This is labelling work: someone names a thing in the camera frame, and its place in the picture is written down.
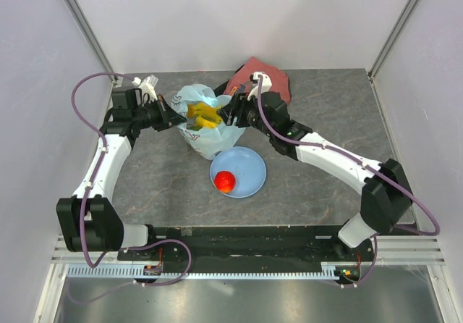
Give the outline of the yellow banana bunch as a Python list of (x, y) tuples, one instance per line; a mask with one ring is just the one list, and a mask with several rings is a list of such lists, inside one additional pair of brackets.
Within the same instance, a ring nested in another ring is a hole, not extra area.
[(203, 128), (213, 129), (213, 128), (216, 128), (217, 126), (218, 124), (216, 122), (206, 119), (204, 117), (198, 116), (195, 118), (195, 127), (197, 127), (198, 129), (203, 129)]
[(218, 108), (214, 108), (203, 102), (187, 105), (188, 118), (203, 117), (205, 119), (213, 119), (216, 122), (220, 122), (221, 118), (218, 115), (217, 111)]

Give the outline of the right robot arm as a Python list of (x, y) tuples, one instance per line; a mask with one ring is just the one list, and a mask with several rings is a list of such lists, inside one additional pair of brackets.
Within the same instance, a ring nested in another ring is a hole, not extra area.
[(225, 125), (261, 131), (280, 154), (313, 165), (360, 194), (360, 212), (341, 226), (331, 242), (332, 254), (339, 260), (350, 259), (364, 240), (390, 233), (412, 205), (400, 163), (393, 159), (381, 163), (330, 143), (293, 120), (276, 92), (265, 92), (260, 98), (237, 94), (217, 113)]

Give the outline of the red apple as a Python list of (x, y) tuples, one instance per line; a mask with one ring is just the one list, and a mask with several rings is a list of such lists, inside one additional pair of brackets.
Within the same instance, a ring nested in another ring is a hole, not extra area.
[(230, 193), (234, 190), (237, 180), (230, 171), (220, 171), (214, 177), (216, 189), (222, 193)]

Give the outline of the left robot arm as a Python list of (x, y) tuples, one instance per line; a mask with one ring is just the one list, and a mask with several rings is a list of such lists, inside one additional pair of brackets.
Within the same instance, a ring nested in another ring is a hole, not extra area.
[(121, 168), (144, 129), (163, 131), (186, 119), (162, 95), (140, 88), (115, 91), (113, 106), (98, 129), (98, 145), (90, 167), (71, 197), (59, 199), (56, 213), (71, 252), (111, 252), (133, 247), (143, 260), (158, 254), (150, 225), (123, 223), (112, 200)]

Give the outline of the light blue plastic bag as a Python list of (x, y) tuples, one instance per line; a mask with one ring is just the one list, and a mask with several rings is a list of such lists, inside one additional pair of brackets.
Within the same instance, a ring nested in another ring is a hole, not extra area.
[(216, 96), (211, 88), (203, 84), (187, 85), (180, 89), (171, 100), (171, 107), (187, 121), (177, 126), (181, 136), (197, 151), (203, 158), (212, 160), (216, 154), (233, 147), (244, 133), (244, 128), (227, 126), (223, 122), (218, 124), (212, 119), (200, 116), (214, 124), (210, 127), (208, 123), (198, 124), (198, 115), (187, 116), (188, 106), (205, 104), (214, 110), (226, 106), (231, 101), (231, 96)]

